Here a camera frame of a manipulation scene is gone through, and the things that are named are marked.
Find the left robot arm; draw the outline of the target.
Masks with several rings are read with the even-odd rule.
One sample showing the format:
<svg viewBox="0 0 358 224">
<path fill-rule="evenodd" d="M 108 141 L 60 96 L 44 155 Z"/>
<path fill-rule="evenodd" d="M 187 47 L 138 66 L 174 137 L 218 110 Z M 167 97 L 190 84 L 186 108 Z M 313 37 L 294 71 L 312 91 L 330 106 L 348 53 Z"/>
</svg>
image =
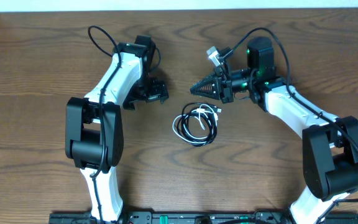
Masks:
<svg viewBox="0 0 358 224">
<path fill-rule="evenodd" d="M 122 110 L 134 110 L 138 101 L 163 103 L 165 82 L 150 76 L 158 53 L 149 36 L 114 46 L 111 65 L 84 97 L 72 97 L 66 107 L 65 154 L 88 185 L 90 223 L 118 223 L 124 202 L 117 186 L 116 167 L 124 149 Z"/>
</svg>

